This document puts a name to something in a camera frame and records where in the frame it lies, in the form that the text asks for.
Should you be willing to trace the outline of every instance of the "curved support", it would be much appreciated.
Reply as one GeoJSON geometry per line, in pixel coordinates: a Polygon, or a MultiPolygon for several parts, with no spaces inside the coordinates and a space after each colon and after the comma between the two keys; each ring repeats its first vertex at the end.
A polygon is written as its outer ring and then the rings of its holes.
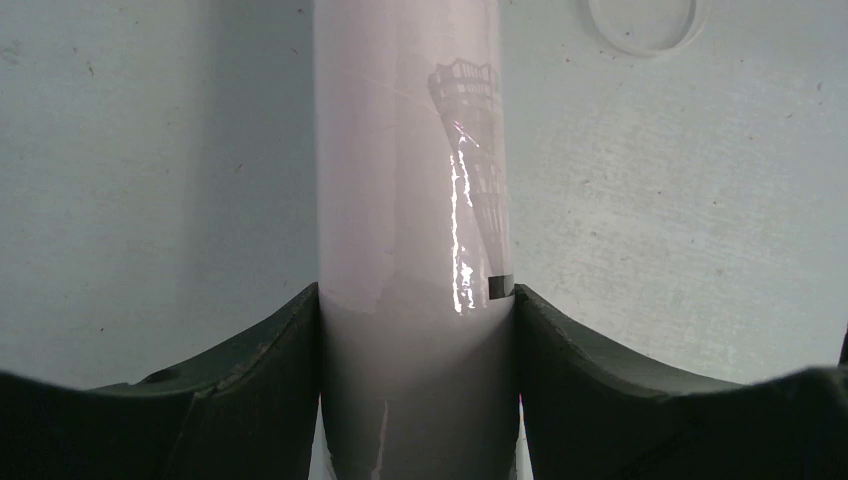
{"type": "Polygon", "coordinates": [[[0,478],[305,479],[317,292],[137,385],[78,391],[0,372],[0,478]]]}
{"type": "Polygon", "coordinates": [[[848,478],[848,370],[743,387],[684,372],[516,290],[537,480],[848,478]]]}

